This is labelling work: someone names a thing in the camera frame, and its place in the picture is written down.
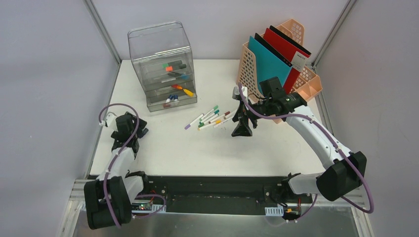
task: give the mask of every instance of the blue notebook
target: blue notebook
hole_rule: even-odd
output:
[[[283,86],[288,78],[288,74],[290,74],[292,65],[281,54],[277,53],[275,49],[270,48],[271,45],[269,45],[260,35],[256,34],[255,37],[258,40],[253,37],[249,38],[248,48],[256,57],[257,88],[260,93],[262,93],[259,84],[260,82],[273,77],[278,77]]]

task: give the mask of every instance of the white wall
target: white wall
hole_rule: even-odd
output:
[[[82,0],[0,3],[0,236],[55,236],[117,70]]]
[[[360,0],[318,68],[336,137],[367,156],[378,237],[419,231],[418,12]]]
[[[304,46],[319,51],[347,0],[94,0],[122,59],[131,29],[178,20],[197,59],[238,59],[255,32],[294,18],[305,26]]]

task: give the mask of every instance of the folder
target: folder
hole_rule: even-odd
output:
[[[248,49],[256,57],[257,88],[260,93],[262,89],[259,83],[264,80],[278,77],[281,85],[284,85],[291,71],[291,63],[258,34],[249,38]]]
[[[298,76],[311,53],[273,26],[270,26],[269,29],[266,28],[263,38],[293,65],[293,68],[283,85],[285,92],[288,94],[297,81]]]

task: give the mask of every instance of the gray floor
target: gray floor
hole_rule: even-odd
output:
[[[133,220],[122,229],[116,227],[92,231],[85,212],[79,214],[74,237],[357,237],[355,222],[349,207],[314,207],[297,224],[283,224],[281,217],[158,214],[151,218]]]

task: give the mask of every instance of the white table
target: white table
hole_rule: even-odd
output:
[[[111,103],[133,106],[147,121],[149,132],[139,140],[137,161],[130,171],[148,175],[196,176],[285,176],[291,173],[324,171],[319,159],[303,138],[288,124],[260,119],[253,137],[231,137],[237,123],[197,130],[184,127],[215,105],[220,112],[234,111],[232,99],[238,60],[194,60],[198,102],[192,105],[149,112],[140,82],[129,60],[122,62]],[[309,101],[320,118],[315,100]],[[122,115],[128,108],[111,107]],[[103,128],[90,175],[98,175],[111,158],[112,130]]]

